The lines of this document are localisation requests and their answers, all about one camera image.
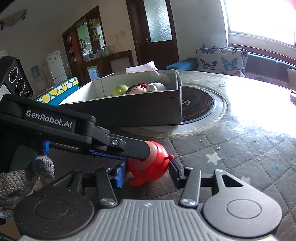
chinese character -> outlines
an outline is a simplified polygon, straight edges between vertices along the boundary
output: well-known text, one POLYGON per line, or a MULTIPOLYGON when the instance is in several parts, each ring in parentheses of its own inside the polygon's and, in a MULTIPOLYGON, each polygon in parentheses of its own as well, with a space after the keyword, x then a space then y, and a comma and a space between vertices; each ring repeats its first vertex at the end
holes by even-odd
POLYGON ((183 100, 183 101, 182 101, 182 104, 190 105, 191 102, 192 102, 192 101, 189 101, 189 100, 183 100))

white refrigerator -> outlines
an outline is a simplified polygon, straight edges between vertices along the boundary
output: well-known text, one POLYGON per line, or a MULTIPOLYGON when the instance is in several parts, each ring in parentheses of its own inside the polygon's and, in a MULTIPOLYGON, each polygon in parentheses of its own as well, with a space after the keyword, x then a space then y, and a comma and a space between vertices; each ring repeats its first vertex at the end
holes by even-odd
POLYGON ((67 79, 61 54, 59 51, 48 54, 46 60, 49 67, 49 75, 52 77, 55 84, 67 79))

blue sofa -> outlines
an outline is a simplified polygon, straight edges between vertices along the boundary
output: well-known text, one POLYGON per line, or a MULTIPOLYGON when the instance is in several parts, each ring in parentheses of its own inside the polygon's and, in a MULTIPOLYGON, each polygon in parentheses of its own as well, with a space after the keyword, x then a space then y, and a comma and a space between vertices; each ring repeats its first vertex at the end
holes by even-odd
MULTIPOLYGON (((178 63, 171 64, 165 69, 197 71, 197 59, 187 58, 178 63)), ((264 81, 264 77, 267 77, 287 84, 289 82, 287 69, 296 69, 296 66, 275 58, 249 53, 245 72, 246 77, 250 73, 252 76, 262 76, 262 78, 257 77, 258 80, 264 81)))

bright window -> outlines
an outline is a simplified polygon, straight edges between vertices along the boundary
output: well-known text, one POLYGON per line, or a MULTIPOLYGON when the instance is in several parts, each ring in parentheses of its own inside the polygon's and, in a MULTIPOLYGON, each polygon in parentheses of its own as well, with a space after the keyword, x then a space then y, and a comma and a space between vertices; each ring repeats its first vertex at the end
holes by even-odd
POLYGON ((224 0, 230 33, 295 45, 296 11, 287 0, 224 0))

door frame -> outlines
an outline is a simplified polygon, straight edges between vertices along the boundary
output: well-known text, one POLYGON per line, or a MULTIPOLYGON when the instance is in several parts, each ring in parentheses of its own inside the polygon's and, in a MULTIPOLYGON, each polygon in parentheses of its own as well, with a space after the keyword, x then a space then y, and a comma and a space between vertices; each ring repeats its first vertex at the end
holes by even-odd
MULTIPOLYGON (((169 17, 169 20, 170 20, 174 51, 176 51, 176 54, 178 56, 178 61, 179 61, 179 52, 178 52, 175 24, 174 24, 174 19, 173 19, 173 12, 172 12, 172 8, 171 8, 171 5, 170 5, 170 0, 165 0, 165 2, 166 2, 166 5, 167 5, 167 9, 168 9, 168 17, 169 17)), ((134 16, 133 16, 133 11, 132 11, 131 5, 132 5, 131 0, 126 0, 126 6, 127 6, 127 9, 128 9, 128 17, 129 17, 130 24, 131 24, 131 31, 132 31, 132 35, 133 35, 133 42, 134 42, 134 45, 135 45, 138 65, 143 65, 143 64, 146 64, 146 63, 143 63, 143 61, 142 61, 140 47, 139 47, 139 43, 137 41, 137 36, 136 36, 137 32, 136 32, 136 26, 135 26, 135 21, 134 21, 134 16)))

